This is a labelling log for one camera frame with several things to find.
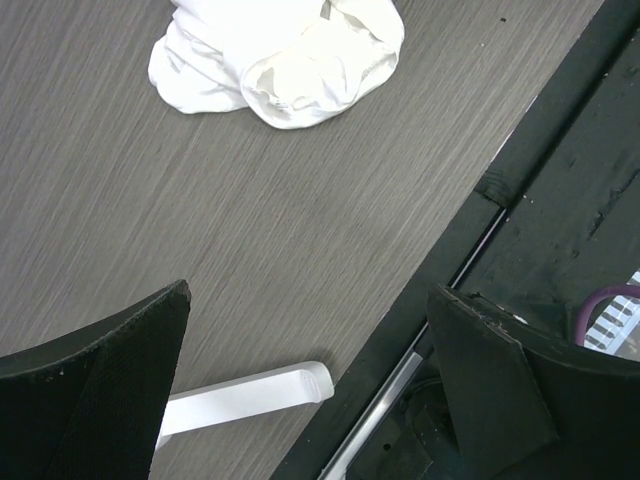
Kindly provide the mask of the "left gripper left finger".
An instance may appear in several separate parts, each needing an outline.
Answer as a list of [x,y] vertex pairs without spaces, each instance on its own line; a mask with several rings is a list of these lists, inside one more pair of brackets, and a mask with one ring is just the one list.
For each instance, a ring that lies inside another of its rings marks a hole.
[[178,280],[2,357],[2,478],[148,478],[190,301]]

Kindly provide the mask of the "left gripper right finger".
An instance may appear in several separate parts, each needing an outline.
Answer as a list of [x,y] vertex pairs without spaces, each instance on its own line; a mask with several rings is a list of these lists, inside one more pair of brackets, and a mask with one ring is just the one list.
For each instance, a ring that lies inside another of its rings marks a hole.
[[441,285],[427,319],[470,478],[638,478],[638,363]]

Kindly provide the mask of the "white t shirt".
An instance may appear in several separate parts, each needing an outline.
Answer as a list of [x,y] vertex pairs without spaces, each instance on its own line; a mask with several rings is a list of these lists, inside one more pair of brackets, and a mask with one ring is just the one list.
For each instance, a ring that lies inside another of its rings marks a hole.
[[395,72],[405,26],[391,1],[177,1],[150,83],[183,114],[252,110],[315,126]]

